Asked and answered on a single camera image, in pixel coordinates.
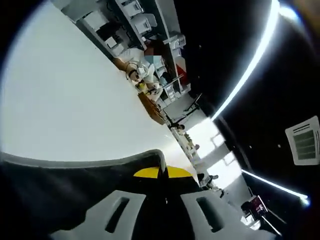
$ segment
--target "black ceiling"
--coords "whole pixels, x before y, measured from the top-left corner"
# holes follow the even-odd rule
[[[175,6],[186,36],[183,54],[192,91],[203,93],[211,109],[217,109],[254,55],[271,1],[182,4],[176,0]],[[315,51],[291,23],[280,17],[260,63],[221,114],[256,174],[314,200],[318,199],[320,169],[294,165],[285,129],[315,115],[320,118],[319,76]],[[213,110],[205,112],[214,114]],[[268,195],[270,201],[275,198],[281,198],[278,192]]]

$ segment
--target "table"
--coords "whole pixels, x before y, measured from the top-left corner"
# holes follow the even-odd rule
[[[125,74],[52,3],[25,23],[4,65],[1,150],[47,161],[100,161],[151,149],[196,171],[153,121]]]

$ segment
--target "air conditioner vent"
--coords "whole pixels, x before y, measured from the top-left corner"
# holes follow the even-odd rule
[[[320,135],[317,116],[285,130],[295,165],[318,165]]]

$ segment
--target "ceiling light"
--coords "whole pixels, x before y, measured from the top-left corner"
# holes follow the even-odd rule
[[[295,22],[299,20],[297,13],[291,7],[288,6],[281,6],[279,9],[279,14]]]
[[[256,49],[256,52],[253,56],[253,59],[251,60],[249,66],[245,70],[244,74],[242,75],[241,79],[235,86],[235,88],[232,90],[228,98],[224,101],[224,103],[221,105],[221,107],[215,112],[211,120],[215,120],[221,112],[228,106],[228,104],[232,101],[232,99],[235,97],[235,95],[239,92],[239,90],[242,88],[242,86],[245,84],[245,82],[248,80],[249,76],[253,72],[253,70],[256,68],[258,62],[260,61],[262,55],[264,54],[270,39],[274,33],[274,30],[276,28],[278,16],[279,16],[279,8],[280,4],[278,0],[272,0],[271,2],[271,10],[270,15],[266,24],[265,31],[263,33],[263,36],[261,38],[261,42]]]
[[[303,203],[304,206],[308,207],[310,205],[310,201],[308,198],[302,198],[300,197],[301,202]]]
[[[263,179],[262,177],[259,177],[259,176],[257,176],[257,175],[254,175],[254,174],[252,174],[251,172],[248,172],[248,171],[246,171],[246,170],[243,170],[243,169],[242,169],[242,172],[245,173],[245,174],[248,174],[248,175],[250,175],[251,177],[254,177],[255,179],[258,179],[258,180],[260,180],[260,181],[262,181],[262,182],[264,182],[264,183],[266,183],[266,184],[269,184],[269,185],[271,185],[271,186],[273,186],[273,187],[275,187],[275,188],[277,188],[277,189],[280,189],[280,190],[285,191],[285,192],[287,192],[287,193],[289,193],[289,194],[295,195],[295,196],[297,196],[297,197],[299,197],[299,198],[301,198],[301,199],[305,199],[305,200],[306,200],[306,199],[308,198],[307,195],[304,195],[304,194],[301,194],[301,193],[297,193],[297,192],[292,191],[292,190],[290,190],[290,189],[287,189],[287,188],[285,188],[285,187],[283,187],[283,186],[279,186],[278,184],[275,184],[275,183],[273,183],[273,182],[271,182],[271,181],[265,180],[265,179]]]

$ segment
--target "bright window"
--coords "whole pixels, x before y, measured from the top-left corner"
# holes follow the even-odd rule
[[[235,160],[235,155],[234,153],[231,151],[229,152],[227,155],[225,155],[225,157],[223,158],[225,165],[229,165],[230,163],[232,163],[233,160]]]
[[[225,138],[219,134],[213,138],[214,145],[218,148],[225,142]]]
[[[226,165],[225,159],[221,159],[209,167],[207,171],[209,175],[219,176],[218,179],[214,180],[214,183],[221,189],[228,187],[242,174],[237,160],[232,160],[228,165]]]
[[[212,139],[219,134],[219,130],[210,118],[206,118],[202,122],[198,123],[188,130],[187,133],[190,135],[193,144],[198,144],[200,146],[197,153],[201,159],[215,150],[216,146]]]

